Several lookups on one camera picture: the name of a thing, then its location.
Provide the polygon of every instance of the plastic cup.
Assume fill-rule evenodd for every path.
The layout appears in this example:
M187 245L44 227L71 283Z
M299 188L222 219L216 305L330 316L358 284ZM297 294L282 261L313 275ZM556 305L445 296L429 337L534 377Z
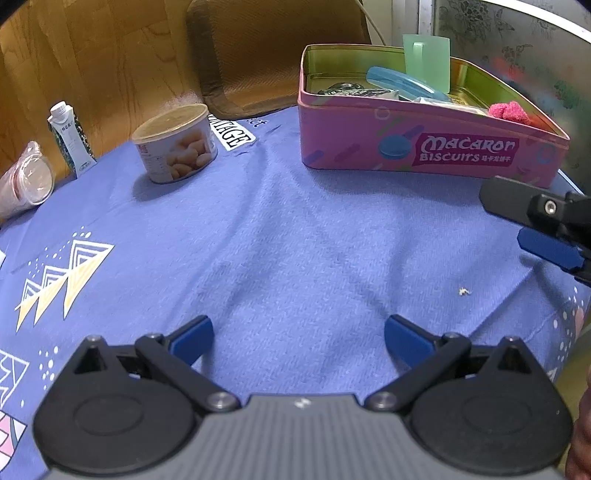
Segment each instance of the plastic cup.
M54 178L38 145L29 146L21 158L0 178L0 219L40 205L51 195Z

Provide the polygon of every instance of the canned food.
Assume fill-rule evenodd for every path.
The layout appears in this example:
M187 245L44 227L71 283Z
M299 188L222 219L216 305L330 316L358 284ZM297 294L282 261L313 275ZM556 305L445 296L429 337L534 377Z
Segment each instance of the canned food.
M217 146L202 103L161 113L140 125L131 140L154 183L184 180L217 156Z

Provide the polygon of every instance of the human hand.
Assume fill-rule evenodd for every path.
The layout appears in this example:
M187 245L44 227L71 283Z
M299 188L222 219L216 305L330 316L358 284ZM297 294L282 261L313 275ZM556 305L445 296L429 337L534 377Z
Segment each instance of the human hand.
M579 402L579 418L574 422L564 473L569 480L591 480L591 367L587 370L587 390Z

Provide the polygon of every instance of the pink sponge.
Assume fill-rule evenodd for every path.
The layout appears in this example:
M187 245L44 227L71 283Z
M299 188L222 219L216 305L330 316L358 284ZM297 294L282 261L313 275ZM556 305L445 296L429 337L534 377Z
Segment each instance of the pink sponge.
M511 103L495 103L488 109L490 115L523 125L531 125L530 117L516 101Z

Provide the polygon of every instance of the blue gripper pad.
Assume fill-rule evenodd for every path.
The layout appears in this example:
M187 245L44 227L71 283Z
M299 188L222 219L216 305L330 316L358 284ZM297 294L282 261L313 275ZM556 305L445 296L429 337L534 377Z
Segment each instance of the blue gripper pad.
M386 349L411 368L435 353L438 340L400 315L392 315L384 325Z
M584 266L584 258L576 247L537 230L522 228L517 241L522 250L558 265L563 270L573 271Z
M193 321L170 335L169 353L193 365L213 345L212 321L205 317Z

